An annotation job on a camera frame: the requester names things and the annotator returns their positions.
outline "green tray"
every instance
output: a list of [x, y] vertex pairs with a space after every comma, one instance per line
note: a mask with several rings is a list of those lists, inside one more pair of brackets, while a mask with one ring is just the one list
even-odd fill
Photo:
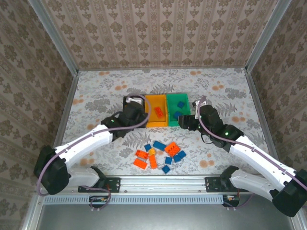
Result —
[[[175, 112], [181, 112], [183, 115], [190, 115], [189, 99], [186, 93], [168, 93], [166, 95], [168, 110], [168, 126], [179, 126], [178, 121], [174, 118]], [[183, 102], [184, 106], [180, 109], [177, 105]]]

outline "blue block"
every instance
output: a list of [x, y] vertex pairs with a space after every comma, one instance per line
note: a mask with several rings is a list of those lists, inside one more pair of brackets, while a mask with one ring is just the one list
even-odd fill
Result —
[[174, 162], [175, 162], [175, 163], [181, 161], [181, 157], [180, 157], [178, 154], [175, 155], [175, 156], [173, 157], [173, 159], [174, 159]]
[[180, 156], [180, 158], [184, 158], [186, 156], [186, 153], [182, 150], [177, 155]]
[[162, 150], [164, 151], [164, 149], [166, 148], [166, 145], [165, 144], [162, 144], [161, 142], [155, 140], [154, 143], [153, 143], [153, 147], [154, 148], [157, 148], [159, 150]]
[[152, 147], [150, 144], [144, 145], [146, 152], [148, 152], [148, 150], [150, 150]]
[[162, 171], [167, 174], [171, 169], [166, 165], [162, 168]]
[[183, 102], [179, 102], [177, 105], [180, 109], [182, 109], [184, 107], [184, 103]]
[[180, 116], [182, 116], [183, 114], [181, 113], [181, 112], [175, 112], [174, 113], [174, 118], [176, 119], [176, 120], [178, 120], [178, 118], [180, 117]]
[[165, 164], [172, 164], [172, 158], [166, 157], [165, 158]]

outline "wall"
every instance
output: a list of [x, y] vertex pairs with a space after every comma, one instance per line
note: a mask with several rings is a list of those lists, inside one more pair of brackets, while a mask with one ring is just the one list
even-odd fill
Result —
[[277, 0], [43, 0], [80, 69], [243, 67]]
[[307, 168], [307, 1], [293, 0], [252, 76], [279, 157]]
[[26, 0], [0, 1], [0, 229], [18, 229], [72, 76]]

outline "orange tray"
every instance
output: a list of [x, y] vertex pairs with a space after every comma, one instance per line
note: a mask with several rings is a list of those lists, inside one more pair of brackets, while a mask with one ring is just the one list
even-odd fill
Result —
[[[146, 125], [147, 128], [150, 127], [167, 127], [168, 125], [168, 113], [167, 113], [167, 103], [166, 103], [166, 95], [158, 94], [158, 95], [145, 95], [145, 97], [149, 100], [150, 106], [152, 108], [152, 112], [149, 116], [149, 121]], [[159, 118], [154, 108], [160, 107], [163, 113], [163, 117]], [[145, 112], [148, 113], [148, 104], [145, 102]]]

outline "floral tablecloth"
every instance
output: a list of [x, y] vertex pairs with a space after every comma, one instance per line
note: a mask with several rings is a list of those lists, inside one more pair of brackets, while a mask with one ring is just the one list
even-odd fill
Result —
[[[240, 128], [254, 143], [267, 151], [265, 139], [250, 95], [243, 69], [145, 69], [80, 72], [78, 87], [67, 123], [63, 143], [93, 129], [102, 119], [122, 110], [123, 96], [129, 93], [187, 93], [191, 103], [207, 96], [224, 123]], [[199, 132], [179, 127], [140, 128], [82, 159], [78, 167], [95, 165], [106, 175], [162, 175], [166, 153], [157, 152], [158, 169], [136, 167], [137, 149], [144, 150], [155, 140], [175, 141], [187, 156], [170, 165], [171, 175], [220, 174], [229, 165], [254, 173], [244, 161], [205, 144]]]

